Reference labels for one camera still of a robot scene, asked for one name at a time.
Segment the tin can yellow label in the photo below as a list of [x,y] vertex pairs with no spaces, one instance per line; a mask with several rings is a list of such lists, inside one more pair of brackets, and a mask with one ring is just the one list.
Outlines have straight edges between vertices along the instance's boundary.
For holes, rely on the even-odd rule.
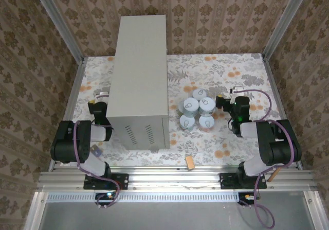
[[197,101],[201,101],[203,98],[207,97],[207,91],[205,89],[195,89],[192,93],[192,97]]

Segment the wooden mallet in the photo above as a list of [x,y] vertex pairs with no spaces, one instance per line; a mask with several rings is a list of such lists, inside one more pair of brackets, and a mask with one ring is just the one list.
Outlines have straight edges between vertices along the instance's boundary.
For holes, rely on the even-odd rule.
[[272,173],[272,175],[268,178],[267,181],[271,182],[277,176],[277,174],[280,172],[280,170],[281,170],[280,167],[276,168],[275,171]]

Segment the tin can light blue label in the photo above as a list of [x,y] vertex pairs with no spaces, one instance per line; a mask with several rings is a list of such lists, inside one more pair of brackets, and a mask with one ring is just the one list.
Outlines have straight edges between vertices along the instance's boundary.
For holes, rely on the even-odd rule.
[[199,113],[203,117],[209,117],[214,113],[216,104],[212,98],[205,97],[199,101]]

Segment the tin can pink purple label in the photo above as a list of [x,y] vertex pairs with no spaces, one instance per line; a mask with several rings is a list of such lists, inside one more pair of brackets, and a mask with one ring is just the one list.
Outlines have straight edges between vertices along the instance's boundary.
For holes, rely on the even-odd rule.
[[199,129],[202,132],[209,132],[213,130],[214,127],[214,118],[212,116],[200,116],[199,120]]

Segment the aluminium frame post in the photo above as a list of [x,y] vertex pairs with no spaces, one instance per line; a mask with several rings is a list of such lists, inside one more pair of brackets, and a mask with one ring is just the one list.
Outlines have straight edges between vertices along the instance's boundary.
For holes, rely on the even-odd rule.
[[54,0],[40,0],[41,4],[45,8],[60,36],[64,40],[66,46],[70,50],[75,61],[81,65],[84,59],[81,48],[79,47],[74,34],[70,31],[68,25],[65,23],[63,15],[60,13],[60,9]]
[[296,15],[302,2],[303,2],[303,0],[289,0],[269,41],[267,42],[267,45],[264,48],[263,57],[265,59],[269,60],[270,57],[272,56],[272,54],[274,53],[276,47],[278,46],[280,40],[282,39],[283,35],[285,34],[291,21],[293,20],[294,16]]

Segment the tin can white label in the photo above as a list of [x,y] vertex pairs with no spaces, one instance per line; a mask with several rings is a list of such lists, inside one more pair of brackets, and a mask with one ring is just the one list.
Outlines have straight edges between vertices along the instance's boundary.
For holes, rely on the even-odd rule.
[[193,97],[187,98],[183,102],[183,114],[189,118],[195,117],[198,113],[199,101]]

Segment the aluminium lower frame bar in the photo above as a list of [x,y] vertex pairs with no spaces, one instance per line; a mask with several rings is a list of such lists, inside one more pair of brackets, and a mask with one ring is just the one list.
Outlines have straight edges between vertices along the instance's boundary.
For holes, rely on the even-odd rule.
[[315,230],[327,230],[327,218],[318,191],[305,191],[304,197]]
[[47,192],[34,193],[25,222],[24,230],[39,230],[47,199]]

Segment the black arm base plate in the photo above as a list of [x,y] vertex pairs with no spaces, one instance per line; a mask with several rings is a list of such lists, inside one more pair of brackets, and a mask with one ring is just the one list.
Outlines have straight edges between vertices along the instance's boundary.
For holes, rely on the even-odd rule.
[[254,189],[257,176],[245,176],[237,173],[220,173],[221,189]]
[[[129,175],[127,173],[112,173],[110,179],[116,181],[121,190],[127,190]],[[93,176],[85,176],[83,189],[85,190],[115,190],[116,185],[109,181],[97,179]]]

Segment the blue purple toy block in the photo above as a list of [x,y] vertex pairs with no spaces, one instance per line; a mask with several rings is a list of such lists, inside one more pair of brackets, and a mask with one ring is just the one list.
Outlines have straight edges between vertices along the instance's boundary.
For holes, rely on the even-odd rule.
[[92,145],[90,148],[90,152],[97,158],[99,158],[103,153],[102,149],[99,148],[97,145]]

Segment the grey metal cabinet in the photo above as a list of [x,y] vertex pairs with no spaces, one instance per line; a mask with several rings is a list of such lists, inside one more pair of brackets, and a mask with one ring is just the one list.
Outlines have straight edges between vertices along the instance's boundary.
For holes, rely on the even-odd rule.
[[123,16],[106,117],[128,150],[169,148],[166,16]]

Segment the tin can green brown label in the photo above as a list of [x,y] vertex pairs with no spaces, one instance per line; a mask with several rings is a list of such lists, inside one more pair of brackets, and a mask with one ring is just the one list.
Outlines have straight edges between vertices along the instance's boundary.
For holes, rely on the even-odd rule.
[[187,117],[186,115],[181,115],[179,119],[180,128],[183,131],[193,131],[195,125],[195,118],[194,117]]

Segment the floral table cover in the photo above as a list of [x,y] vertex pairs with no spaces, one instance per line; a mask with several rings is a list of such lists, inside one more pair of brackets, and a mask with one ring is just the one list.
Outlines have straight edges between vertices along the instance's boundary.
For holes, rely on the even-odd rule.
[[236,137],[227,126],[228,113],[216,110],[213,130],[199,126],[185,132],[179,125],[177,105],[195,89],[205,89],[210,97],[229,97],[234,86],[243,86],[250,98],[250,117],[281,119],[268,67],[260,54],[169,55],[169,149],[128,150],[114,134],[108,142],[98,142],[100,158],[111,166],[185,166],[186,156],[197,165],[237,165],[258,151],[255,139]]

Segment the aluminium mounting rail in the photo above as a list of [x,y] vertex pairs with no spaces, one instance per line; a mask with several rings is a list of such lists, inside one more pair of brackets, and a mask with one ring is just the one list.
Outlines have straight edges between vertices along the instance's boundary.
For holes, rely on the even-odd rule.
[[[128,190],[134,192],[217,192],[221,190],[220,173],[235,172],[236,166],[112,167],[112,173],[129,175]],[[75,167],[55,165],[51,172],[42,172],[37,191],[81,192],[85,175]],[[282,169],[267,184],[270,191],[314,191],[317,184],[309,170],[295,166]]]

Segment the black electronics board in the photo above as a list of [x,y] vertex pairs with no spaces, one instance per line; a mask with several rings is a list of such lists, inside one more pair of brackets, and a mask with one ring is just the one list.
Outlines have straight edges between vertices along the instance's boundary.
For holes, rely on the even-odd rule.
[[109,203],[115,201],[116,193],[115,192],[101,192],[95,194],[95,201],[101,203]]
[[254,205],[254,200],[260,199],[259,195],[257,195],[255,198],[253,192],[239,192],[238,197],[239,201],[237,203],[241,206]]

